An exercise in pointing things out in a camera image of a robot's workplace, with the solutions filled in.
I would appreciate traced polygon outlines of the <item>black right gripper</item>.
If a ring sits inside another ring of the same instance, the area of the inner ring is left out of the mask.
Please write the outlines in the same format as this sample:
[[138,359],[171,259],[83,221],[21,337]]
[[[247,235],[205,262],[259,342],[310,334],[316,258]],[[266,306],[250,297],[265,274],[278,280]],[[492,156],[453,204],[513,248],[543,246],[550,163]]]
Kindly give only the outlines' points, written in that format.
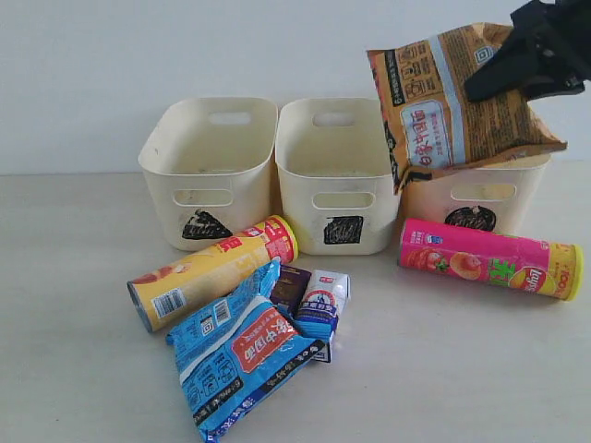
[[513,30],[464,83],[470,102],[510,90],[528,101],[585,91],[590,79],[590,3],[529,1],[511,13]]

